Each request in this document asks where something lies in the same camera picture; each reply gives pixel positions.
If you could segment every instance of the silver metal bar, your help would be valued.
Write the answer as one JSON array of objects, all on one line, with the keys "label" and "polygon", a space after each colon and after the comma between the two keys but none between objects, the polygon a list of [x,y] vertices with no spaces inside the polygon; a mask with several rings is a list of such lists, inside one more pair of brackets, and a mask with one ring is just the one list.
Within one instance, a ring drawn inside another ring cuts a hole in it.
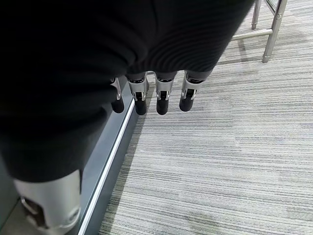
[{"label": "silver metal bar", "polygon": [[264,0],[268,8],[270,9],[271,13],[275,15],[276,12],[276,6],[271,0]]},{"label": "silver metal bar", "polygon": [[253,18],[252,18],[252,23],[251,23],[252,24],[251,29],[255,29],[256,25],[258,23],[261,3],[262,3],[262,0],[255,0]]},{"label": "silver metal bar", "polygon": [[259,36],[265,36],[265,35],[270,35],[272,33],[273,33],[273,30],[271,28],[260,29],[260,30],[256,30],[253,32],[249,32],[249,33],[234,35],[232,37],[231,41],[241,40],[241,39],[245,39],[245,38],[254,38],[254,37],[259,37]]},{"label": "silver metal bar", "polygon": [[278,35],[279,27],[282,22],[282,18],[286,9],[287,0],[278,0],[276,13],[272,23],[273,33],[268,37],[268,42],[265,47],[264,55],[263,55],[263,63],[267,63],[270,56],[272,55],[273,48],[275,45],[275,41]]}]

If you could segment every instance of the striped carpet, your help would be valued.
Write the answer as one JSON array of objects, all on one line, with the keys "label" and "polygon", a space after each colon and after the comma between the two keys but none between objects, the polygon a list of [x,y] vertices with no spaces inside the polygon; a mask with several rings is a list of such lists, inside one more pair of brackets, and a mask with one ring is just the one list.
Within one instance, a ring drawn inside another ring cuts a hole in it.
[{"label": "striped carpet", "polygon": [[[231,42],[192,112],[182,72],[165,116],[151,84],[100,235],[313,234],[312,12],[289,1],[267,64],[267,37]],[[271,19],[263,4],[258,28]]]}]

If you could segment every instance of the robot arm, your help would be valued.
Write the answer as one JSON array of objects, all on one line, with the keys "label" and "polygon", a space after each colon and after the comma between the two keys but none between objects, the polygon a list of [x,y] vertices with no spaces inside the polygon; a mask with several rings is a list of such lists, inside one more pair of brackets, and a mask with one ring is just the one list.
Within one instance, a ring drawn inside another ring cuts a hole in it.
[{"label": "robot arm", "polygon": [[146,113],[146,71],[156,72],[157,111],[166,114],[178,70],[180,108],[196,92],[253,0],[6,3],[0,86],[0,151],[29,221],[51,235],[78,221],[90,138],[111,103],[123,111],[127,77]]}]

